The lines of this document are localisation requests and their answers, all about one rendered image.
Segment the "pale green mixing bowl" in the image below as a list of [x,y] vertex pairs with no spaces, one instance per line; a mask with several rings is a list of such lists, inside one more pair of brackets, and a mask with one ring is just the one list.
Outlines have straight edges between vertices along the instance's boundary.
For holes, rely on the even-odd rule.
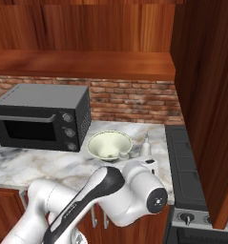
[[117,130],[98,132],[87,142],[87,150],[93,157],[104,161],[115,161],[119,153],[128,154],[133,147],[132,138]]

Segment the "white bottle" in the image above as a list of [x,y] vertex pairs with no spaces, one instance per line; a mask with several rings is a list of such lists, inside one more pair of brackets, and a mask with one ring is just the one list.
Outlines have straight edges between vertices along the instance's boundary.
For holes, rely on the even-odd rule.
[[140,149],[140,156],[145,156],[145,155],[151,155],[152,154],[152,150],[151,150],[151,144],[149,142],[149,136],[145,135],[145,139],[141,145],[141,149]]

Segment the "open wooden cabinet door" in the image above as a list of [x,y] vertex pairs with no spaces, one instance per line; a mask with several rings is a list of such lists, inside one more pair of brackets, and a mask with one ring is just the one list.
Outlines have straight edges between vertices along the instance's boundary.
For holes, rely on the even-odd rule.
[[228,0],[176,6],[175,86],[212,225],[228,222]]

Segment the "wooden base cabinet door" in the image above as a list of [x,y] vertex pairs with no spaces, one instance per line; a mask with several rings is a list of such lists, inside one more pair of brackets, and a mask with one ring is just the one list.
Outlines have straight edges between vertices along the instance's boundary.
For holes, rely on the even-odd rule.
[[112,221],[104,228],[104,213],[95,204],[94,214],[97,220],[93,227],[91,212],[83,217],[77,225],[88,244],[163,244],[169,206],[159,214],[145,215],[127,227],[116,227]]
[[19,191],[0,188],[0,243],[24,212]]

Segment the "black toaster oven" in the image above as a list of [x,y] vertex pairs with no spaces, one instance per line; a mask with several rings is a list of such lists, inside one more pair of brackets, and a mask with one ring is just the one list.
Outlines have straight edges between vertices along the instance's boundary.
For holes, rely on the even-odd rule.
[[[69,113],[68,123],[62,115]],[[75,85],[18,84],[0,97],[0,115],[51,117],[51,123],[0,120],[0,145],[3,147],[72,152],[69,142],[83,144],[91,125],[89,88]],[[73,129],[74,137],[65,130]]]

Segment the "black stove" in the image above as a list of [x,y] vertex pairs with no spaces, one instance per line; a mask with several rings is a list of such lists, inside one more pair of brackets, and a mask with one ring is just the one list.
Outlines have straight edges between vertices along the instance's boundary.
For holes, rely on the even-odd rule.
[[[218,230],[204,221],[209,213],[186,127],[167,126],[165,131],[175,194],[165,244],[228,244],[228,223]],[[195,216],[189,226],[180,219],[182,213]]]

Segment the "wooden wall cabinet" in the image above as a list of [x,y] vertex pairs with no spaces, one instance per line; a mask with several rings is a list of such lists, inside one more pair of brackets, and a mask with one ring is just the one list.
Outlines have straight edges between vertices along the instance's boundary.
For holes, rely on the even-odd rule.
[[172,80],[176,3],[0,0],[0,75]]

